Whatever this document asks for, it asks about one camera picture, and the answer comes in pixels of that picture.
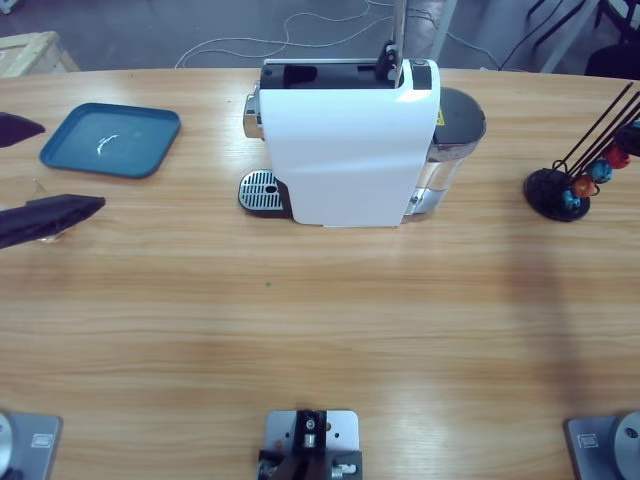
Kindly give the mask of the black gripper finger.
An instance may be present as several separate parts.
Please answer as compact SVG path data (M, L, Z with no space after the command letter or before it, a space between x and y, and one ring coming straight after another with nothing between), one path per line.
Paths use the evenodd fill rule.
M62 194L1 212L1 248L55 236L105 206L104 197Z
M0 147L7 148L44 132L44 126L25 117L0 113Z

